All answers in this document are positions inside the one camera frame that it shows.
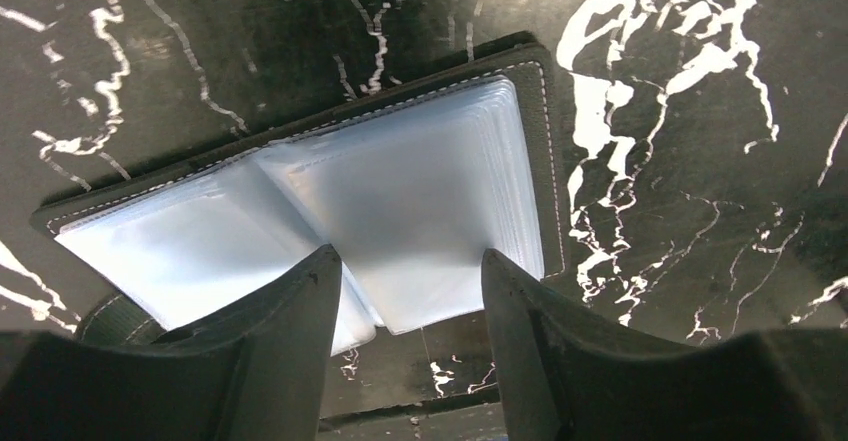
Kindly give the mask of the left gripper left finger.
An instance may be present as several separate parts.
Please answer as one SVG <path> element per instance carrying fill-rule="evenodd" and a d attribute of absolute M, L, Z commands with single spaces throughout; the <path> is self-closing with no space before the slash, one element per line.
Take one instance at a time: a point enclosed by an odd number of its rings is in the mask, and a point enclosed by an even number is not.
<path fill-rule="evenodd" d="M 330 245 L 146 345 L 1 336 L 5 440 L 312 440 L 340 301 Z"/>

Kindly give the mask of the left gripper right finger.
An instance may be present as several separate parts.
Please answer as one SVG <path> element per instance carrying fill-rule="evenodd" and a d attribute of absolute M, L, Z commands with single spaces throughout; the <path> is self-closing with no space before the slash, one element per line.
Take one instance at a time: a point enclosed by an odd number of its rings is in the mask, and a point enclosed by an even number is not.
<path fill-rule="evenodd" d="M 847 333 L 768 330 L 696 348 L 553 291 L 501 252 L 481 284 L 512 440 L 843 440 Z"/>

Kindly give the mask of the black leather card holder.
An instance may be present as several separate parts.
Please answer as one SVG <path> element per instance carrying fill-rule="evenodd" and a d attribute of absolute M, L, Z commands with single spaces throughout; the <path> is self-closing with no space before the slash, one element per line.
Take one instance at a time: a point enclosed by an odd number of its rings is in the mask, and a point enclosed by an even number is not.
<path fill-rule="evenodd" d="M 550 51 L 488 55 L 36 210 L 32 225 L 166 330 L 258 290 L 318 247 L 342 261 L 332 352 L 482 309 L 494 249 L 566 266 Z"/>

